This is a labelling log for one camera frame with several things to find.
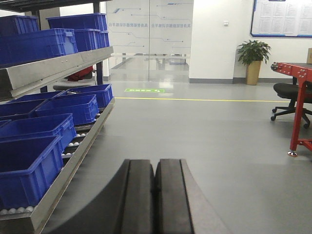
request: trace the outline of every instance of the blue bin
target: blue bin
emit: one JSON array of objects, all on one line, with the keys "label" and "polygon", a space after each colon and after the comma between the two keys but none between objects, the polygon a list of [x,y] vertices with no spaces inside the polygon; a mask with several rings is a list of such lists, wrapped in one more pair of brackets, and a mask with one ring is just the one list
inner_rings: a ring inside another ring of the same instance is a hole
[{"label": "blue bin", "polygon": [[75,125],[94,122],[98,112],[96,95],[62,96],[61,99],[50,100],[36,109],[38,116],[72,113]]},{"label": "blue bin", "polygon": [[0,36],[13,36],[39,31],[38,18],[35,16],[0,17]]},{"label": "blue bin", "polygon": [[54,98],[54,97],[60,95],[62,92],[64,92],[64,91],[56,91],[56,92],[46,92],[46,93],[40,93],[40,94],[24,95],[24,96],[21,96],[18,99],[13,99],[13,100],[9,101],[8,103],[19,102],[19,101],[33,101],[33,100],[42,100],[42,99]]},{"label": "blue bin", "polygon": [[10,119],[0,121],[0,128],[3,127],[3,126],[5,126],[5,125],[8,124],[9,122],[11,122]]},{"label": "blue bin", "polygon": [[35,110],[44,102],[45,100],[34,100],[0,105],[0,120],[36,117]]},{"label": "blue bin", "polygon": [[100,32],[100,41],[101,41],[100,42],[101,48],[110,46],[109,38],[108,38],[108,32],[107,31]]},{"label": "blue bin", "polygon": [[94,85],[94,86],[87,86],[87,87],[80,87],[74,89],[68,89],[60,96],[56,97],[56,99],[60,99],[63,96],[70,97],[81,97],[85,95],[93,95],[97,96],[97,106],[99,108],[104,108],[108,105],[108,103],[112,100],[113,92],[111,84],[101,84],[101,85]]},{"label": "blue bin", "polygon": [[79,52],[101,48],[99,44],[100,31],[98,29],[75,30],[75,38]]},{"label": "blue bin", "polygon": [[106,14],[93,13],[75,16],[61,16],[47,18],[50,28],[98,29],[107,30]]},{"label": "blue bin", "polygon": [[60,136],[0,142],[0,209],[36,206],[63,166]]},{"label": "blue bin", "polygon": [[61,152],[76,136],[72,114],[27,118],[0,128],[0,141],[33,137],[61,136]]},{"label": "blue bin", "polygon": [[77,53],[73,29],[49,29],[0,37],[1,64],[32,62]]}]

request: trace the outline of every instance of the gold plant pot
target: gold plant pot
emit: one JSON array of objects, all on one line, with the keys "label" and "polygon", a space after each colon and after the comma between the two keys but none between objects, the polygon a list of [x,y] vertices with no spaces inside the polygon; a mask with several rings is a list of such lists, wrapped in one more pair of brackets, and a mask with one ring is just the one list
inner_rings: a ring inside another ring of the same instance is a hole
[{"label": "gold plant pot", "polygon": [[246,84],[257,85],[259,72],[262,61],[252,61],[251,64],[247,66],[246,70]]}]

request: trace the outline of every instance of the white notice board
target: white notice board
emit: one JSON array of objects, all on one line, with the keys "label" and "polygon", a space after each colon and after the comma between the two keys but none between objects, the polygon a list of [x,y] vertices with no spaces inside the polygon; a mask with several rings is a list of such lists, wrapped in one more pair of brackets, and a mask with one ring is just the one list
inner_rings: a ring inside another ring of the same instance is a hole
[{"label": "white notice board", "polygon": [[312,38],[312,0],[254,0],[251,35]]}]

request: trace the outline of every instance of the red workbench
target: red workbench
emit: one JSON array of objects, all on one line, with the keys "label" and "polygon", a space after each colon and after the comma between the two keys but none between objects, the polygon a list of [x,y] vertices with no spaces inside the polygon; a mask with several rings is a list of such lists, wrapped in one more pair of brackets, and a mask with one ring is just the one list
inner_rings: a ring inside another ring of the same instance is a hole
[{"label": "red workbench", "polygon": [[288,155],[292,157],[297,156],[295,152],[297,145],[303,145],[312,151],[312,139],[299,139],[304,99],[312,98],[312,95],[306,94],[307,82],[312,82],[312,64],[278,62],[274,63],[271,68],[276,72],[296,77],[299,86],[296,112],[293,121],[292,139]]}]

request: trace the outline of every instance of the glass door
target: glass door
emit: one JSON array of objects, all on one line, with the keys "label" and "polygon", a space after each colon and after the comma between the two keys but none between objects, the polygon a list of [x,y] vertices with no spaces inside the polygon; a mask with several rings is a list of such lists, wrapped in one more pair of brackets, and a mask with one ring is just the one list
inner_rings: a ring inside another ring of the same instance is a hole
[{"label": "glass door", "polygon": [[193,4],[150,1],[150,81],[189,82]]},{"label": "glass door", "polygon": [[106,2],[110,80],[188,82],[193,2]]}]

